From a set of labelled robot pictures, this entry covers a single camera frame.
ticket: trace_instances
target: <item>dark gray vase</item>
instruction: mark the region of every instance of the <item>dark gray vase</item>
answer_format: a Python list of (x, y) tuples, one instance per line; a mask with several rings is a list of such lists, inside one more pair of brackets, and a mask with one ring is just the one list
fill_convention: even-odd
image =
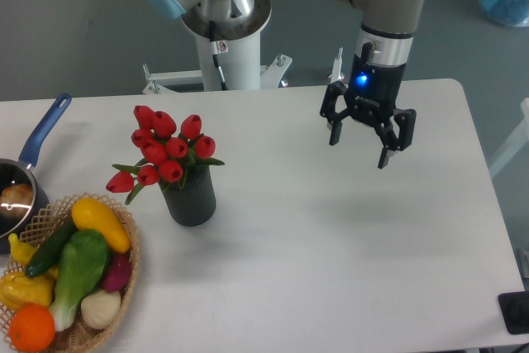
[(185, 227), (201, 225), (212, 217), (217, 206), (209, 167), (198, 169), (183, 187), (171, 184), (162, 190), (171, 217)]

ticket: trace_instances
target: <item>wicker basket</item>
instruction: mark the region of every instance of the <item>wicker basket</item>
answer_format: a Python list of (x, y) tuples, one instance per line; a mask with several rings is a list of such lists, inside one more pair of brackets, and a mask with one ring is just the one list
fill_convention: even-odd
[[(70, 217), (70, 210), (72, 205), (82, 197), (95, 198), (101, 203), (107, 204), (122, 221), (126, 230), (131, 237), (130, 261), (132, 264), (132, 276), (128, 285), (124, 288), (122, 293), (122, 305), (119, 313), (112, 320), (112, 323), (104, 330), (96, 331), (87, 326), (81, 316), (80, 310), (76, 315), (74, 324), (62, 332), (55, 334), (55, 339), (51, 345), (45, 350), (46, 352), (86, 352), (99, 347), (113, 332), (121, 322), (123, 315), (131, 301), (132, 291), (138, 275), (140, 263), (140, 241), (136, 224), (132, 219), (131, 214), (116, 200), (110, 199), (108, 196), (98, 196), (94, 194), (84, 193), (80, 196), (65, 197), (57, 200), (54, 204), (48, 204), (47, 208), (40, 210), (39, 214), (34, 216), (31, 222), (26, 226), (26, 229), (21, 233), (20, 240), (38, 246), (47, 236), (59, 225)], [(12, 257), (7, 263), (7, 270), (4, 274), (24, 270)], [(12, 345), (9, 338), (8, 330), (9, 323), (14, 312), (6, 308), (0, 307), (0, 327), (5, 334), (4, 341), (10, 345), (13, 350), (16, 348)]]

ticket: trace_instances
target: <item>tulip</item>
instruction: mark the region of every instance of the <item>tulip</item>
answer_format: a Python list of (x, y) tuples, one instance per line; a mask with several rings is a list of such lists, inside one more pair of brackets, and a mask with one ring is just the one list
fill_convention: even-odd
[(160, 176), (158, 175), (158, 171), (156, 171), (154, 166), (144, 165), (140, 168), (140, 172), (138, 173), (138, 182), (140, 184), (143, 186), (148, 186), (157, 184), (158, 181), (160, 181)]
[(143, 144), (145, 144), (148, 140), (152, 140), (153, 137), (154, 136), (151, 130), (139, 128), (132, 133), (131, 139), (134, 145), (136, 145), (138, 148), (141, 148)]
[(140, 128), (150, 130), (152, 128), (155, 111), (145, 105), (136, 105), (134, 107), (134, 116), (140, 125)]
[(210, 136), (201, 136), (195, 145), (195, 153), (200, 159), (207, 159), (215, 153), (215, 141)]
[(182, 138), (169, 138), (165, 143), (165, 149), (169, 156), (182, 159), (188, 153), (188, 144)]
[(183, 136), (188, 140), (194, 140), (200, 135), (200, 130), (202, 130), (202, 119), (199, 115), (191, 115), (182, 122), (180, 129)]
[(107, 190), (112, 193), (130, 192), (134, 188), (134, 178), (126, 171), (120, 171), (107, 184)]
[(162, 144), (155, 140), (145, 141), (140, 148), (143, 157), (153, 165), (159, 165), (162, 161), (167, 159), (167, 152)]
[(170, 138), (176, 131), (176, 123), (173, 118), (162, 111), (155, 112), (152, 127), (156, 135), (163, 140)]
[(162, 179), (172, 183), (182, 178), (183, 169), (178, 161), (166, 160), (158, 167), (158, 173)]

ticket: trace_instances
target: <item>bok choy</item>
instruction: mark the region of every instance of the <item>bok choy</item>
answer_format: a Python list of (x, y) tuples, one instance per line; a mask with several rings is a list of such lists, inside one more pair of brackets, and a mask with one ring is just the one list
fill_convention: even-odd
[(59, 259), (55, 301), (50, 306), (56, 331), (74, 323), (79, 303), (102, 278), (109, 259), (108, 244), (98, 231), (78, 231), (66, 243)]

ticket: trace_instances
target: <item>orange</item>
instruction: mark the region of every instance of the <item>orange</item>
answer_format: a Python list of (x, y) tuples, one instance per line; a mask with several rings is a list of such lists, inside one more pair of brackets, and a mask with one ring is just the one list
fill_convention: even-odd
[(29, 304), (11, 319), (9, 337), (19, 351), (41, 351), (55, 337), (53, 316), (44, 306)]

